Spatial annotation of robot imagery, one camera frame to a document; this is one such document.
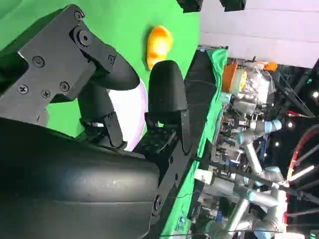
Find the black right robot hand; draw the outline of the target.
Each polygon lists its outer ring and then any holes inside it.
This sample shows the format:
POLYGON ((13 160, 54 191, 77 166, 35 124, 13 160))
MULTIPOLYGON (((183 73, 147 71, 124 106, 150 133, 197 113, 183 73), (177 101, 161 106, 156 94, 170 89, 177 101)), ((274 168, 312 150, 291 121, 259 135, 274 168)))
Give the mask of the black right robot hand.
POLYGON ((140 79, 75 4, 49 14, 0 59, 0 236, 142 239, 191 157, 184 80, 155 64, 147 133, 125 151, 109 90, 140 79))

